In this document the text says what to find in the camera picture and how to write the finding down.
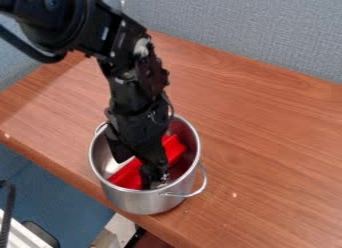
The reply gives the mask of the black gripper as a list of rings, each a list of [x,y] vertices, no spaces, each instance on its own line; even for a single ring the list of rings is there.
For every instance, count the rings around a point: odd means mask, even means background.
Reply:
[[[106,109],[108,127],[106,139],[115,161],[122,164],[133,156],[143,161],[139,169],[142,189],[149,190],[170,177],[169,159],[162,136],[171,122],[169,96],[162,92],[153,101],[139,100],[139,107],[125,97],[114,95]]]

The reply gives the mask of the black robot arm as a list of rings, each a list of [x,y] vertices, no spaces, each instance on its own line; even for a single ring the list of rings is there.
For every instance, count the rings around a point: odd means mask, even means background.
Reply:
[[[113,156],[127,154],[142,160],[145,189],[165,183],[170,72],[146,27],[103,0],[0,0],[0,13],[18,21],[26,34],[19,38],[0,25],[0,38],[35,60],[56,63],[71,51],[96,59],[110,86],[104,114]]]

